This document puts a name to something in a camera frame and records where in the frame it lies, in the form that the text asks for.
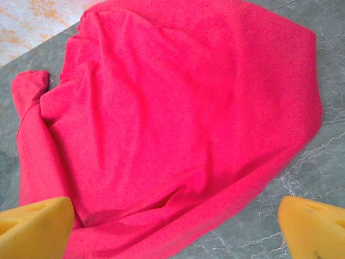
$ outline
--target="yellow foam piece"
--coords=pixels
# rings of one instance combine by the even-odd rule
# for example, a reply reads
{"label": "yellow foam piece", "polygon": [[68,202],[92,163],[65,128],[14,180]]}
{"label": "yellow foam piece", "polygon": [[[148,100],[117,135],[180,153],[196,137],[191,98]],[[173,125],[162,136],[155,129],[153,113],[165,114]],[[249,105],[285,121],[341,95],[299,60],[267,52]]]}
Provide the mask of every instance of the yellow foam piece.
{"label": "yellow foam piece", "polygon": [[292,259],[345,259],[345,209],[286,196],[278,221]]}
{"label": "yellow foam piece", "polygon": [[0,258],[61,259],[73,223],[67,197],[0,212]]}

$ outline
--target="pink-red garment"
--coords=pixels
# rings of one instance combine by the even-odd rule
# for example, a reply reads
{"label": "pink-red garment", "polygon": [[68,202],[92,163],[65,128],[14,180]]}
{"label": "pink-red garment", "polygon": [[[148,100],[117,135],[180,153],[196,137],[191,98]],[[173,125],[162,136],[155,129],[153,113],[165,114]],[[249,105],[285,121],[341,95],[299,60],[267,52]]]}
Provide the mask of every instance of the pink-red garment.
{"label": "pink-red garment", "polygon": [[238,0],[106,1],[61,84],[13,81],[20,205],[72,199],[65,258],[166,258],[243,209],[317,133],[315,35]]}

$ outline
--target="gray marble surface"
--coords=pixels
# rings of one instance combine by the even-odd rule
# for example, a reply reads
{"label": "gray marble surface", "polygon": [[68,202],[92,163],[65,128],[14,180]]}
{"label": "gray marble surface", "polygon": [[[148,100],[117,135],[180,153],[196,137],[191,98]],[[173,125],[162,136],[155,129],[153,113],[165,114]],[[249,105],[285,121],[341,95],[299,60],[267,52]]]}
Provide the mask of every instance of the gray marble surface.
{"label": "gray marble surface", "polygon": [[[285,195],[345,207],[345,1],[251,0],[312,29],[318,36],[323,125],[316,138],[242,212],[204,235],[174,259],[290,258],[277,210]],[[25,70],[47,70],[59,83],[66,40],[75,26],[0,68],[0,210],[17,206],[18,116],[10,84]]]}

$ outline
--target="red sweater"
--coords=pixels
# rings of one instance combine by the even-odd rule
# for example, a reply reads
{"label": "red sweater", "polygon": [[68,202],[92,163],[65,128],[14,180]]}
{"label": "red sweater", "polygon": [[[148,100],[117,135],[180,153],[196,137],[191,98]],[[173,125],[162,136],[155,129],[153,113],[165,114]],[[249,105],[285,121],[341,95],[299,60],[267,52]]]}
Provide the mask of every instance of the red sweater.
{"label": "red sweater", "polygon": [[20,205],[69,196],[65,258],[166,258],[243,209],[317,133],[315,34],[239,0],[93,6],[61,84],[13,81]]}

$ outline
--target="red fabric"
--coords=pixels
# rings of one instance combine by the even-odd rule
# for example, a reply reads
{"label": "red fabric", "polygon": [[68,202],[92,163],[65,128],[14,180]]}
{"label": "red fabric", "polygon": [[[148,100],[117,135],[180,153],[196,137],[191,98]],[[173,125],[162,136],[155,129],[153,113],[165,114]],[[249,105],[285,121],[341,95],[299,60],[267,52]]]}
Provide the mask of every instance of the red fabric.
{"label": "red fabric", "polygon": [[315,35],[256,5],[106,1],[61,84],[12,84],[20,205],[72,199],[65,258],[166,258],[243,209],[317,133]]}

